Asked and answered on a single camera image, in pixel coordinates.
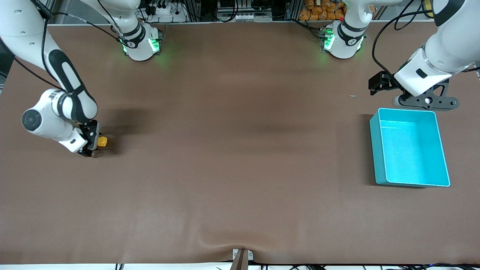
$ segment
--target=cable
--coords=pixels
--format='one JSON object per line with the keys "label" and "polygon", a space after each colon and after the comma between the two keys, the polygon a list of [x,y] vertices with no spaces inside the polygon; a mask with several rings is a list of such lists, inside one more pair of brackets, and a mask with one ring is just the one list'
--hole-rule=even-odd
{"label": "cable", "polygon": [[47,68],[47,63],[45,62],[45,39],[47,38],[47,26],[48,26],[48,21],[49,19],[45,19],[45,23],[43,25],[43,36],[42,36],[42,63],[43,67],[47,71],[47,73],[50,75],[50,77],[54,78],[55,77],[50,73],[50,71]]}
{"label": "cable", "polygon": [[100,0],[96,0],[98,2],[98,4],[102,7],[102,9],[108,14],[108,16],[110,17],[110,19],[112,19],[112,22],[113,24],[115,25],[115,28],[117,30],[117,34],[119,34],[120,38],[122,40],[126,40],[125,36],[123,36],[123,33],[120,29],[120,26],[117,24],[117,22],[113,19],[112,15],[110,15],[110,13],[108,12],[108,10],[102,5],[102,3],[100,2]]}
{"label": "cable", "polygon": [[303,28],[307,28],[307,29],[311,29],[311,30],[318,30],[320,31],[320,28],[318,27],[311,27],[311,26],[308,26],[308,25],[304,25],[302,24],[299,20],[295,20],[295,19],[287,19],[287,21],[293,21],[293,22],[296,22],[298,25],[300,25],[301,27]]}
{"label": "cable", "polygon": [[167,36],[167,29],[168,29],[168,25],[165,25],[165,30],[163,31],[163,34],[162,34],[162,41],[165,39],[165,37]]}
{"label": "cable", "polygon": [[[101,31],[104,32],[105,34],[111,36],[111,37],[112,37],[113,39],[115,39],[116,41],[119,41],[119,40],[118,40],[118,37],[115,37],[114,35],[110,34],[109,32],[105,31],[104,29],[100,28],[99,26],[97,26],[97,25],[95,25],[95,24],[93,24],[93,23],[91,23],[91,22],[89,22],[89,21],[87,21],[87,20],[84,20],[84,19],[82,19],[82,18],[80,18],[80,17],[77,17],[77,16],[72,15],[72,14],[69,14],[69,13],[64,13],[64,12],[55,12],[55,13],[52,14],[52,16],[56,16],[56,15],[66,15],[66,16],[69,16],[69,17],[72,17],[72,18],[76,18],[76,19],[78,19],[78,20],[81,20],[82,22],[87,23],[87,24],[89,24],[89,25],[91,25],[91,26],[93,26],[93,27],[101,30]],[[44,52],[45,52],[45,39],[47,38],[47,26],[48,26],[48,22],[49,22],[49,20],[46,19],[46,20],[45,20],[45,25],[44,25],[43,36],[42,36],[42,49],[41,49],[41,50],[42,50],[42,63],[43,63],[43,65],[44,65],[45,70],[47,71],[47,73],[48,73],[52,78],[54,78],[54,77],[52,76],[52,74],[50,73],[50,71],[48,70],[48,68],[47,68],[47,65],[46,65],[46,62],[45,62],[45,53],[44,53]],[[3,42],[0,42],[0,44],[1,44],[7,51],[10,51],[10,50],[8,49],[8,47],[3,44]],[[61,90],[65,91],[65,90],[62,89],[60,86],[57,86],[57,85],[55,85],[55,84],[47,81],[46,79],[44,79],[43,77],[41,77],[40,75],[38,75],[37,73],[35,73],[34,71],[32,71],[31,69],[29,69],[29,68],[28,68],[27,66],[25,66],[20,60],[18,60],[18,58],[17,58],[16,56],[15,56],[14,60],[15,60],[15,62],[17,62],[21,67],[23,67],[25,70],[27,70],[31,75],[33,75],[33,76],[35,76],[36,78],[40,79],[40,80],[43,81],[44,83],[46,83],[46,84],[48,84],[48,85],[50,85],[50,86],[52,86],[52,87],[54,87],[54,88],[58,88],[58,89],[61,89]]]}
{"label": "cable", "polygon": [[411,16],[411,15],[415,15],[415,14],[426,14],[428,12],[432,12],[431,10],[426,10],[426,11],[417,11],[417,12],[409,12],[409,13],[405,13],[405,14],[402,14],[402,15],[399,15],[395,18],[393,18],[391,21],[389,21],[388,23],[386,23],[382,29],[380,29],[380,31],[378,32],[377,36],[375,37],[375,40],[373,41],[373,46],[372,46],[372,58],[373,58],[373,61],[379,66],[381,67],[389,76],[390,78],[399,86],[400,89],[403,90],[403,87],[396,81],[396,79],[393,77],[392,73],[390,73],[390,71],[384,66],[382,65],[378,60],[377,58],[375,57],[375,48],[377,46],[377,41],[378,41],[378,37],[380,37],[380,35],[382,34],[382,32],[390,25],[392,24],[395,20],[398,20],[399,18],[402,18],[402,17],[406,17],[406,16]]}
{"label": "cable", "polygon": [[[410,0],[410,2],[408,2],[408,4],[405,6],[405,8],[403,8],[402,12],[400,12],[399,16],[400,16],[400,15],[403,15],[403,13],[404,13],[404,12],[407,10],[407,8],[413,3],[413,1],[415,1],[415,0]],[[424,0],[421,0],[421,1],[420,1],[420,6],[419,6],[419,8],[417,9],[417,12],[420,11],[420,9],[423,7],[423,3],[424,3]],[[408,23],[404,24],[404,25],[403,25],[402,27],[400,27],[400,28],[398,28],[398,27],[396,26],[396,24],[398,24],[398,20],[399,20],[399,18],[398,18],[398,19],[395,21],[395,24],[394,24],[394,26],[393,26],[394,29],[395,29],[396,31],[398,31],[398,30],[402,30],[403,28],[407,27],[411,22],[413,22],[413,19],[415,19],[415,16],[417,16],[417,15],[416,15],[416,14],[413,15],[413,17],[410,19],[410,21],[409,21]]]}
{"label": "cable", "polygon": [[314,37],[316,37],[316,38],[318,38],[318,39],[320,39],[320,40],[321,40],[321,39],[324,39],[324,38],[322,38],[321,36],[319,36],[319,35],[317,35],[317,34],[314,33],[314,31],[312,30],[312,28],[311,28],[310,26],[308,26],[308,22],[307,22],[307,21],[305,21],[305,24],[306,24],[306,26],[308,27],[308,30],[310,30],[310,34],[312,34]]}
{"label": "cable", "polygon": [[185,7],[182,5],[182,3],[180,3],[180,4],[181,4],[181,8],[182,8],[183,10],[186,10],[187,13],[188,13],[190,16],[192,16],[193,18],[195,18],[195,21],[196,21],[196,22],[198,22],[198,19],[202,19],[201,16],[199,17],[199,16],[197,16],[197,15],[192,14],[192,13],[190,12],[190,10],[187,8],[187,4],[185,4]]}
{"label": "cable", "polygon": [[93,24],[93,23],[91,23],[91,22],[89,22],[89,21],[87,21],[87,20],[85,20],[85,19],[82,19],[82,18],[80,18],[80,17],[77,17],[77,16],[75,16],[75,15],[72,15],[72,14],[69,14],[69,13],[64,13],[64,12],[55,12],[55,13],[53,13],[53,15],[54,15],[54,16],[55,16],[55,15],[65,15],[65,16],[69,16],[69,17],[78,19],[78,20],[80,20],[80,21],[82,21],[82,22],[84,22],[84,23],[86,23],[86,24],[89,24],[89,25],[95,27],[96,29],[104,32],[105,34],[111,36],[114,40],[119,41],[119,40],[118,40],[118,39],[119,39],[118,37],[112,35],[111,33],[107,32],[107,31],[105,31],[103,28],[101,28],[101,27],[99,27],[99,26],[97,26],[97,25],[95,25],[95,24]]}
{"label": "cable", "polygon": [[138,11],[140,11],[140,15],[142,16],[143,21],[146,22],[144,12],[141,9],[138,9]]}
{"label": "cable", "polygon": [[[422,5],[421,5],[421,10],[422,10],[422,11],[425,11],[425,10],[427,9],[427,8],[425,7],[425,0],[422,1],[422,2],[423,2],[423,3],[422,3]],[[427,17],[427,18],[429,18],[429,19],[433,19],[433,16],[428,15],[428,13],[425,13],[425,17]]]}
{"label": "cable", "polygon": [[239,13],[239,1],[238,0],[235,0],[235,4],[233,5],[233,8],[232,8],[232,15],[230,16],[230,18],[228,18],[226,21],[222,21],[221,19],[217,18],[215,15],[214,15],[214,11],[212,10],[212,8],[210,7],[210,14],[212,15],[212,19],[215,19],[217,22],[222,22],[222,23],[228,23],[230,22],[231,20],[235,19],[235,17],[237,16],[237,14]]}
{"label": "cable", "polygon": [[60,86],[56,86],[54,85],[53,83],[47,81],[46,79],[40,77],[38,74],[36,74],[35,72],[33,72],[31,69],[27,68],[22,62],[20,62],[17,57],[14,58],[15,62],[17,62],[21,67],[25,68],[28,72],[30,72],[30,74],[32,74],[33,76],[37,77],[38,79],[42,80],[44,83],[47,83],[49,84],[50,86],[54,87],[54,88],[58,88],[58,89],[61,89]]}
{"label": "cable", "polygon": [[228,20],[224,21],[224,23],[228,23],[231,20],[235,19],[235,17],[237,17],[238,13],[239,13],[239,0],[235,0],[235,5],[233,6],[233,10],[232,10],[232,15],[230,16],[230,18]]}
{"label": "cable", "polygon": [[466,70],[463,70],[462,72],[470,72],[470,71],[477,71],[477,70],[480,70],[480,67],[466,69]]}

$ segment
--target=metal bracket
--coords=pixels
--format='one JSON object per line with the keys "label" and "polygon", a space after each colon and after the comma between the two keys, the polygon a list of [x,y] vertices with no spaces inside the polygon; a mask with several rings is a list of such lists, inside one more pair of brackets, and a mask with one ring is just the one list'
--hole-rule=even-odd
{"label": "metal bracket", "polygon": [[252,251],[247,249],[234,249],[233,263],[232,263],[232,266],[230,267],[230,270],[248,270],[249,260],[253,260]]}
{"label": "metal bracket", "polygon": [[[238,249],[234,249],[234,250],[233,250],[232,260],[235,260],[235,257],[237,256],[238,251],[239,251]],[[245,251],[246,251],[247,254],[248,254],[248,260],[253,261],[253,252],[250,251],[250,250],[248,250],[248,249],[246,249]]]}
{"label": "metal bracket", "polygon": [[93,151],[96,149],[98,142],[98,136],[100,135],[100,124],[97,120],[92,120],[87,123],[78,125],[82,130],[83,137],[87,140],[87,144],[78,151],[78,153],[84,157],[91,157]]}
{"label": "metal bracket", "polygon": [[333,42],[334,34],[333,28],[331,27],[321,27],[319,31],[319,42],[320,42],[320,49],[322,52],[328,52],[327,50],[331,48],[331,44]]}
{"label": "metal bracket", "polygon": [[[379,91],[389,91],[400,88],[403,91],[403,94],[400,95],[397,100],[394,100],[394,103],[398,103],[400,107],[425,110],[452,110],[458,108],[460,104],[457,98],[446,96],[448,83],[449,80],[446,79],[443,82],[435,84],[418,97],[414,97],[400,87],[385,71],[380,71],[368,80],[368,87],[371,96]],[[442,88],[440,94],[434,94],[433,92],[440,87]]]}

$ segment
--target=green indicator light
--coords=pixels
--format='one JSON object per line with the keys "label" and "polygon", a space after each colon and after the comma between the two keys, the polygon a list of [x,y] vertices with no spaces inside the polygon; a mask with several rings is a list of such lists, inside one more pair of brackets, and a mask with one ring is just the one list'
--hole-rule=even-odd
{"label": "green indicator light", "polygon": [[154,39],[148,39],[148,43],[150,43],[153,51],[158,51],[158,41]]}
{"label": "green indicator light", "polygon": [[357,50],[360,50],[360,47],[361,47],[361,42],[363,41],[363,37],[361,37],[360,41],[359,41],[359,46],[357,47]]}
{"label": "green indicator light", "polygon": [[325,49],[330,49],[332,47],[332,44],[335,40],[335,35],[332,34],[326,41],[325,41]]}

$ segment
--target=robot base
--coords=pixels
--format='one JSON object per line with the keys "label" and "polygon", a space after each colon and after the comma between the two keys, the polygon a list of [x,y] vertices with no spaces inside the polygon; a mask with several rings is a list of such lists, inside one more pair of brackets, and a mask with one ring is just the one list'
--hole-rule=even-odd
{"label": "robot base", "polygon": [[360,50],[361,42],[363,37],[358,41],[358,45],[347,46],[345,42],[339,38],[338,34],[338,25],[340,21],[335,21],[332,24],[321,29],[321,37],[325,37],[324,40],[320,40],[320,47],[323,52],[329,52],[334,57],[340,59],[347,59],[355,55],[355,53]]}
{"label": "robot base", "polygon": [[125,55],[130,56],[135,61],[145,61],[153,55],[159,55],[162,46],[163,33],[149,24],[142,23],[145,27],[145,38],[138,44],[137,48],[123,46]]}

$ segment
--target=brown table surface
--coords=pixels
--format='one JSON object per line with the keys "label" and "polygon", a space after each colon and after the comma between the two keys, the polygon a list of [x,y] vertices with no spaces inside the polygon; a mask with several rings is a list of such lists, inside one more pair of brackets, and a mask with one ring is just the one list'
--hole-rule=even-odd
{"label": "brown table surface", "polygon": [[[479,79],[455,76],[461,105],[437,113],[451,186],[376,185],[369,119],[399,94],[369,95],[381,26],[338,60],[296,24],[175,25],[145,62],[92,27],[50,27],[109,146],[84,158],[26,132],[48,86],[13,65],[1,263],[223,261],[237,247],[263,263],[480,262]],[[396,70],[435,30],[386,31],[378,59]]]}

